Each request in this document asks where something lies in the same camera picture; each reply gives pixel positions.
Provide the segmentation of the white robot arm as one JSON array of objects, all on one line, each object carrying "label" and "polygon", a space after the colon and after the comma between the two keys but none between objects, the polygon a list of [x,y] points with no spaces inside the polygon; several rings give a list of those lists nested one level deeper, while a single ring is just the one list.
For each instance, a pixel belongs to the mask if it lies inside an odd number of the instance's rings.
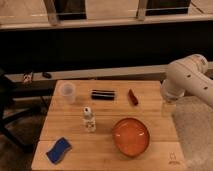
[{"label": "white robot arm", "polygon": [[213,80],[205,75],[207,59],[200,54],[189,55],[169,63],[165,69],[166,79],[161,84],[163,98],[161,114],[171,116],[176,101],[189,92],[213,108]]}]

